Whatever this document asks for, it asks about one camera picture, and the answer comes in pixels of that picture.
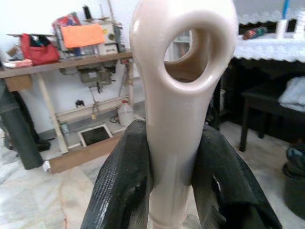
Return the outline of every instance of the black stool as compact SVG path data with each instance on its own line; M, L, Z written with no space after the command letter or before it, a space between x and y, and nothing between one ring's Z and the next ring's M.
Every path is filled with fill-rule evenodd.
M284 93L287 82L293 77L302 76L304 73L293 73L283 75L270 82L250 88L242 93L244 100L243 127L239 150L244 152L246 149L248 132L249 109L263 111L261 126L259 129L259 138L263 138L265 130L270 119L270 114L281 117L305 119L305 113L282 107L278 99Z

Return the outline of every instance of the bottle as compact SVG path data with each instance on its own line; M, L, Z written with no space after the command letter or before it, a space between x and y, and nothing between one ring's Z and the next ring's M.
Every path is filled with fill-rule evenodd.
M118 115L121 126L127 127L133 122L133 108L129 106L126 100L122 101Z

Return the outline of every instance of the marble floor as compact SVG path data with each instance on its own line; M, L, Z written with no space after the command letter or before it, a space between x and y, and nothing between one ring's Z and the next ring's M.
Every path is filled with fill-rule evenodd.
M237 149L241 128L226 122L221 131ZM282 194L288 143L266 136L259 139L249 131L247 150L240 154L262 186L284 229L305 229L305 221L284 204ZM58 156L42 152L44 159ZM77 229L87 208L97 173L107 156L95 159L61 174L51 175L42 169L25 170L16 153L3 146L0 131L0 229ZM189 216L184 228L199 229L196 207L190 195Z

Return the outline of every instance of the red bag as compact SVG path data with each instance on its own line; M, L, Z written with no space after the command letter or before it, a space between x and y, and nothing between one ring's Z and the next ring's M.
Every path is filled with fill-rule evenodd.
M32 60L34 65L58 61L60 56L56 47L46 38L39 35L35 41L30 35L21 36L21 50L25 59Z

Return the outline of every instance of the orange paper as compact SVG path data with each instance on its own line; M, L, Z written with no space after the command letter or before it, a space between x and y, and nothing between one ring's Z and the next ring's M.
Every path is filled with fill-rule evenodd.
M101 25L61 26L63 42L66 48L76 48L105 42Z

